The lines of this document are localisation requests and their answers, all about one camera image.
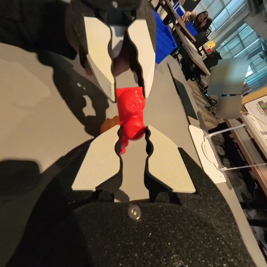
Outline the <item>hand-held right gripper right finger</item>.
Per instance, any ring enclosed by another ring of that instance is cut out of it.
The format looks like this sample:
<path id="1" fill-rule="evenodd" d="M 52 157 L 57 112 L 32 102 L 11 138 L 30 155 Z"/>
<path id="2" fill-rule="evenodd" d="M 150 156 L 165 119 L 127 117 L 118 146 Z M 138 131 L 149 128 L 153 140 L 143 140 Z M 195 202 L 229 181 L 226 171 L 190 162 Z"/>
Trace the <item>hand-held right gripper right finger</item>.
<path id="1" fill-rule="evenodd" d="M 146 127 L 145 139 L 148 154 L 145 174 L 167 191 L 195 193 L 178 146 L 151 125 Z"/>

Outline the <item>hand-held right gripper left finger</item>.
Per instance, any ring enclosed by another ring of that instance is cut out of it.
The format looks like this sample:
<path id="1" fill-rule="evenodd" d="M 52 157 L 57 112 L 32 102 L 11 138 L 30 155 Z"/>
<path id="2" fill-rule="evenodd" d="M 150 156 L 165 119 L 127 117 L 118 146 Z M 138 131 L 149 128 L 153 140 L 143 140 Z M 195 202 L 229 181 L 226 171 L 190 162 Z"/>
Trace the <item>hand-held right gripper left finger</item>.
<path id="1" fill-rule="evenodd" d="M 115 125 L 91 142 L 72 184 L 72 190 L 119 190 L 123 180 L 121 132 L 120 125 Z"/>

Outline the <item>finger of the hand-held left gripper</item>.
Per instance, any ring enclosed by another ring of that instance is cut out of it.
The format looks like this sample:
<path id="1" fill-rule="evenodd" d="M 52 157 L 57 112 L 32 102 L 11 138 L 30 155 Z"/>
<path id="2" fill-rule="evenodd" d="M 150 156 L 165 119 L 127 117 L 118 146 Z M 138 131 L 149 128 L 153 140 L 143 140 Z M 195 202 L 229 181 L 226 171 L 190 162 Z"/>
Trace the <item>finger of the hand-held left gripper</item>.
<path id="1" fill-rule="evenodd" d="M 88 53 L 86 58 L 100 88 L 111 102 L 116 102 L 115 78 L 109 54 L 111 29 L 95 17 L 84 17 Z"/>
<path id="2" fill-rule="evenodd" d="M 155 70 L 155 51 L 145 19 L 136 19 L 127 29 L 133 52 L 132 64 L 143 95 L 148 98 L 152 88 Z"/>

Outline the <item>yellow mega block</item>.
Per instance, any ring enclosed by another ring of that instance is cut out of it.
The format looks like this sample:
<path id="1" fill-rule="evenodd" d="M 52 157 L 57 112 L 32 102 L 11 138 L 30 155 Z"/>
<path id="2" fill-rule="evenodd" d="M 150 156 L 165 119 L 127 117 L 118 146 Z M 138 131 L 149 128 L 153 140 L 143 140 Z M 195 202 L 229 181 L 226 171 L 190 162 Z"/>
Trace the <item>yellow mega block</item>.
<path id="1" fill-rule="evenodd" d="M 119 116 L 114 116 L 113 118 L 107 118 L 103 124 L 100 126 L 100 134 L 108 131 L 116 125 L 120 125 Z"/>

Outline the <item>red mega block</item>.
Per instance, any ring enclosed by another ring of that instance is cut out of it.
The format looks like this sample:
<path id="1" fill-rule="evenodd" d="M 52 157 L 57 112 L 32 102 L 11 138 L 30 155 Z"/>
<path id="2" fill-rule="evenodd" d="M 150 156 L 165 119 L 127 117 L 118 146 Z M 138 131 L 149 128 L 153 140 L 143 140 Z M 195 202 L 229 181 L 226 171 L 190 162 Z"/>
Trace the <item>red mega block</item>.
<path id="1" fill-rule="evenodd" d="M 122 127 L 121 152 L 126 152 L 129 141 L 136 141 L 145 134 L 143 110 L 145 97 L 142 87 L 117 88 L 117 107 L 120 126 Z"/>

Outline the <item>person's left forearm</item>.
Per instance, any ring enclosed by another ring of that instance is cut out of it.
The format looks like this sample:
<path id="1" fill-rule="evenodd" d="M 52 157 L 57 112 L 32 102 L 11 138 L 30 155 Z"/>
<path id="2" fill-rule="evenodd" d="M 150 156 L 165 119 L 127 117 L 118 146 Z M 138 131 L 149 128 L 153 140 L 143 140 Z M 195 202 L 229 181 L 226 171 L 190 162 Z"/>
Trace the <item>person's left forearm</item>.
<path id="1" fill-rule="evenodd" d="M 65 32 L 68 7 L 66 1 L 1 0 L 0 42 L 30 52 L 41 49 L 75 59 L 77 52 Z"/>

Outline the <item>person's left hand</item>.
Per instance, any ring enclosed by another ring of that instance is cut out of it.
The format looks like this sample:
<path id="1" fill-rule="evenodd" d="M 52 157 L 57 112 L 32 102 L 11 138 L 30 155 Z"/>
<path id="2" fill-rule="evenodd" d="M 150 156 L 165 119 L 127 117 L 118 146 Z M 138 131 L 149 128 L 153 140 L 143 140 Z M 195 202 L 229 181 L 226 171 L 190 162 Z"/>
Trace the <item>person's left hand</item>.
<path id="1" fill-rule="evenodd" d="M 136 72 L 137 66 L 137 51 L 134 45 L 131 42 L 124 43 L 119 56 L 113 59 L 114 76 L 117 77 L 129 69 Z"/>

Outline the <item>blue plastic bin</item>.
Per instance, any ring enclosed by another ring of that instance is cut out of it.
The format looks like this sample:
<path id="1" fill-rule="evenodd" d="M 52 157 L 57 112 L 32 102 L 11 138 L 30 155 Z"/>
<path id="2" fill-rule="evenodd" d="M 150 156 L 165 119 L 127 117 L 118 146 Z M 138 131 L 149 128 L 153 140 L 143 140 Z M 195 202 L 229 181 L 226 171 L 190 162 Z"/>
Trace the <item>blue plastic bin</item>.
<path id="1" fill-rule="evenodd" d="M 174 49 L 177 48 L 177 44 L 169 26 L 163 23 L 163 20 L 154 9 L 152 9 L 152 12 L 156 21 L 155 62 L 160 64 Z"/>
<path id="2" fill-rule="evenodd" d="M 198 34 L 197 30 L 195 29 L 195 27 L 192 25 L 190 21 L 185 23 L 185 27 L 187 28 L 187 30 L 192 36 L 195 37 Z"/>

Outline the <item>white document stand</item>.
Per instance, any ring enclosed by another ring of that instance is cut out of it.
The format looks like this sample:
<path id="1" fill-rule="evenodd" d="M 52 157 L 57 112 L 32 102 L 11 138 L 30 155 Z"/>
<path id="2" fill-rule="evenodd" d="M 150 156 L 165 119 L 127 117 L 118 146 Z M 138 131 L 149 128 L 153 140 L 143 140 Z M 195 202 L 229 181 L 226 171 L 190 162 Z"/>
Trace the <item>white document stand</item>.
<path id="1" fill-rule="evenodd" d="M 242 126 L 244 125 L 247 129 L 249 128 L 247 124 L 243 123 Z M 250 165 L 246 165 L 242 167 L 227 168 L 222 165 L 222 162 L 219 159 L 219 155 L 215 149 L 211 137 L 230 131 L 231 129 L 232 128 L 226 128 L 221 131 L 216 131 L 212 134 L 207 134 L 206 131 L 197 128 L 193 125 L 189 125 L 189 132 L 192 137 L 202 168 L 215 184 L 226 182 L 226 171 L 251 167 Z"/>

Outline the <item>long background table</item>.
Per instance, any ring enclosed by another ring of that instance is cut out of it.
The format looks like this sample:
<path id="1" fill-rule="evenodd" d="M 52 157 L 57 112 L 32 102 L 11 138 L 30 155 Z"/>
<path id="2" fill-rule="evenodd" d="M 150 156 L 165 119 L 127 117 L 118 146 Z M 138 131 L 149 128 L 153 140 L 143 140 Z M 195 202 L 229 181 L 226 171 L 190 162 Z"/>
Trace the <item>long background table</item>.
<path id="1" fill-rule="evenodd" d="M 184 59 L 189 59 L 201 74 L 210 77 L 210 72 L 195 48 L 195 37 L 186 28 L 185 23 L 174 10 L 169 0 L 159 0 L 161 7 L 171 17 L 174 27 L 174 35 L 178 37 L 178 50 Z"/>

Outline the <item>black table mat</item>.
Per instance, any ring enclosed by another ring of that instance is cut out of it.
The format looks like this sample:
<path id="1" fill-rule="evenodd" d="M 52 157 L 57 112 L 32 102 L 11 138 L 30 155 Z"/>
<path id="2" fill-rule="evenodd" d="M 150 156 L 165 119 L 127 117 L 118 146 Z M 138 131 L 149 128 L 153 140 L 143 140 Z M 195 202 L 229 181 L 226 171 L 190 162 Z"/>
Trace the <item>black table mat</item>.
<path id="1" fill-rule="evenodd" d="M 182 105 L 183 105 L 183 108 L 184 108 L 184 111 L 185 111 L 187 117 L 198 120 L 198 117 L 195 113 L 192 102 L 189 98 L 189 95 L 186 91 L 184 84 L 182 84 L 176 78 L 172 78 L 172 80 L 173 80 L 173 83 L 175 85 L 176 91 L 177 91 L 177 93 L 181 99 L 181 102 L 182 102 Z"/>

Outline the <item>brown wooden table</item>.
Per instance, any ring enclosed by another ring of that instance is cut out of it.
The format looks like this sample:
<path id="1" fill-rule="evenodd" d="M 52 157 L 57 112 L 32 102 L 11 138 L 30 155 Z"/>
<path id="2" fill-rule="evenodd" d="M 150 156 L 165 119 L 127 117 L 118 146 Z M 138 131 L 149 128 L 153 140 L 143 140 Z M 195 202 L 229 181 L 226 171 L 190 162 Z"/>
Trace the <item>brown wooden table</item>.
<path id="1" fill-rule="evenodd" d="M 248 132 L 246 126 L 242 126 L 242 123 L 236 119 L 225 119 L 225 123 L 228 128 L 232 128 L 230 131 L 237 143 L 243 157 L 248 165 L 250 165 L 253 176 L 259 183 L 260 188 L 267 196 L 267 167 L 266 159 L 261 156 L 259 149 L 253 143 L 252 136 Z"/>

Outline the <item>printed instruction sheet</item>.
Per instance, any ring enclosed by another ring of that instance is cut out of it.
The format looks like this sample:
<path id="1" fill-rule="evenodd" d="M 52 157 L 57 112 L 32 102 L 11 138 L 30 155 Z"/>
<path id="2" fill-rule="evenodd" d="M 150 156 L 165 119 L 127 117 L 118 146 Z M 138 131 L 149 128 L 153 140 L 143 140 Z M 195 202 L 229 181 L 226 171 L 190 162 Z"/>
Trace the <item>printed instruction sheet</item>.
<path id="1" fill-rule="evenodd" d="M 267 141 L 267 96 L 262 96 L 244 104 L 249 113 L 252 126 L 255 128 L 259 138 L 266 146 Z"/>

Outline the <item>wooden panel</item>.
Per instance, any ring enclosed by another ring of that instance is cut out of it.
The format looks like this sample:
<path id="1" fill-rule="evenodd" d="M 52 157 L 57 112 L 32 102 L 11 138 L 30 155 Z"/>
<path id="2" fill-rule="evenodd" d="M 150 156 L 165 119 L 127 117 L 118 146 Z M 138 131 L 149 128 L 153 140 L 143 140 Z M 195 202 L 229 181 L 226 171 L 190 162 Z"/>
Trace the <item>wooden panel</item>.
<path id="1" fill-rule="evenodd" d="M 264 88 L 259 89 L 257 91 L 253 91 L 252 93 L 242 97 L 242 105 L 244 105 L 248 102 L 251 102 L 253 100 L 256 100 L 258 98 L 261 98 L 263 96 L 266 96 L 266 95 L 267 95 L 267 87 L 264 87 Z"/>

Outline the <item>glass window wall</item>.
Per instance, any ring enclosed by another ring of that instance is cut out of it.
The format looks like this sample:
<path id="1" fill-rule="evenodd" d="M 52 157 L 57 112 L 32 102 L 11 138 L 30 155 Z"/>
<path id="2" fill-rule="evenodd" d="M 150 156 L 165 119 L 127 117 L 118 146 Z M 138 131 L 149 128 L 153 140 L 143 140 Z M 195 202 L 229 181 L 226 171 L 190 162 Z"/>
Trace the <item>glass window wall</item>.
<path id="1" fill-rule="evenodd" d="M 266 86 L 266 1 L 230 1 L 212 23 L 210 40 L 222 59 L 247 57 L 245 82 Z"/>

